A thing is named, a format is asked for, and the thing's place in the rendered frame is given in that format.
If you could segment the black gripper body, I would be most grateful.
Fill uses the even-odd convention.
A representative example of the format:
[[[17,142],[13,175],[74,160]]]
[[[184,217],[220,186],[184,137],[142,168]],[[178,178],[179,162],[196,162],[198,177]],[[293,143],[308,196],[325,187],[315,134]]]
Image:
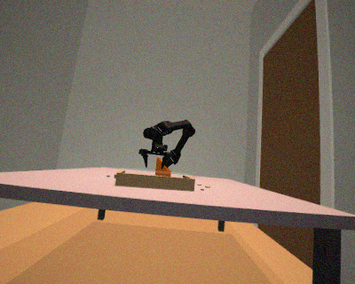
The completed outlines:
[[[168,157],[168,158],[172,157],[173,154],[169,153],[169,152],[164,152],[163,154],[161,154],[161,153],[159,153],[159,154],[158,153],[153,153],[154,152],[154,150],[153,150],[154,142],[157,142],[157,144],[162,143],[161,141],[153,140],[152,150],[148,151],[148,149],[140,149],[139,150],[139,154],[145,154],[145,155],[147,155],[147,154],[156,154],[156,155],[163,155],[164,157]]]

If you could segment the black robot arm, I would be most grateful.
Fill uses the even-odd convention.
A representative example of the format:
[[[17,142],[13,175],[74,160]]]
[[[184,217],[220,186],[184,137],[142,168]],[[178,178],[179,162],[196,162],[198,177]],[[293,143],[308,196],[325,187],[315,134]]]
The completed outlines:
[[[173,130],[181,129],[183,129],[183,135],[178,141],[176,148],[170,151],[173,154],[172,157],[170,157],[173,161],[168,159],[164,164],[167,168],[172,163],[178,163],[178,160],[181,156],[181,150],[183,149],[186,141],[195,133],[195,129],[193,128],[192,124],[187,120],[180,122],[163,121],[156,124],[154,127],[146,128],[143,132],[145,138],[162,142],[163,136],[172,133]],[[163,143],[157,144],[157,142],[154,142],[153,150],[155,153],[163,154],[163,151],[167,151],[167,149],[167,145],[163,145]]]

